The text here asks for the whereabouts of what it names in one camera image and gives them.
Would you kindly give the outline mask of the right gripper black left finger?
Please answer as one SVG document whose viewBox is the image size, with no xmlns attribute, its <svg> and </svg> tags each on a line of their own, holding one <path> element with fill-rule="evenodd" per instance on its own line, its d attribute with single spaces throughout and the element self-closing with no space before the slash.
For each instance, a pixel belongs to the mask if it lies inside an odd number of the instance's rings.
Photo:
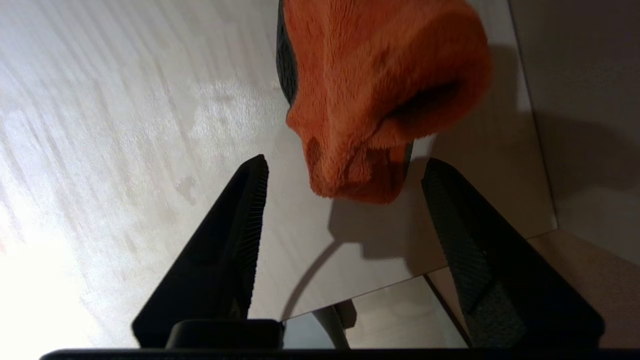
<svg viewBox="0 0 640 360">
<path fill-rule="evenodd" d="M 243 162 L 132 322 L 142 348 L 159 348 L 184 321 L 248 317 L 258 267 L 269 166 Z"/>
</svg>

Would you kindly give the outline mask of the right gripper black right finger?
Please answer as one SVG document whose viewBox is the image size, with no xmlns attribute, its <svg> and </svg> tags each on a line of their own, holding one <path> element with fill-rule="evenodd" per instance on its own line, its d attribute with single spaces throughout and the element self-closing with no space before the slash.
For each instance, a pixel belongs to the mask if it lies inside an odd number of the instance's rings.
<svg viewBox="0 0 640 360">
<path fill-rule="evenodd" d="M 455 167 L 421 184 L 473 347 L 598 348 L 601 315 Z"/>
</svg>

